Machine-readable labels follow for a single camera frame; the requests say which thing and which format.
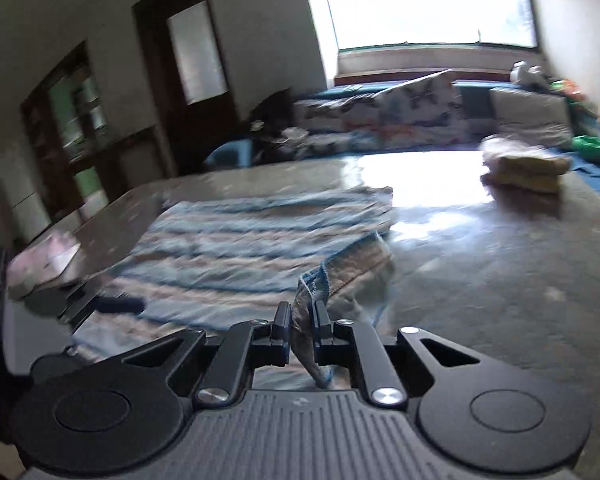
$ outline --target green toy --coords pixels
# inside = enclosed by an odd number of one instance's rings
[[[573,137],[573,149],[589,162],[600,161],[600,139],[597,137]]]

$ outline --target ribbed black plate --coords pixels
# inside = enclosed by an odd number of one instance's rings
[[[25,480],[54,478],[30,470]],[[250,390],[242,402],[197,414],[154,462],[109,478],[170,480],[478,480],[442,460],[398,411],[363,404],[354,391]],[[571,480],[566,470],[539,475]]]

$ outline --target yellow cloth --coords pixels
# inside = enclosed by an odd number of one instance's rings
[[[491,136],[480,144],[484,163],[498,173],[562,175],[569,171],[571,159],[555,155],[542,146],[529,146],[520,140]]]
[[[522,187],[538,193],[560,193],[560,177],[557,175],[490,171],[482,176],[482,181],[485,184]]]

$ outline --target metal screw head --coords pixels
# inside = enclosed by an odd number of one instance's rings
[[[404,400],[404,395],[400,390],[396,390],[395,388],[378,388],[371,394],[371,398],[378,404],[391,406],[393,404],[400,404]]]
[[[222,388],[202,388],[196,397],[205,404],[219,404],[229,398],[229,392],[224,391]]]

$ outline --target window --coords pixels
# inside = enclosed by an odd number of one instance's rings
[[[452,43],[535,47],[529,0],[329,0],[340,50]]]

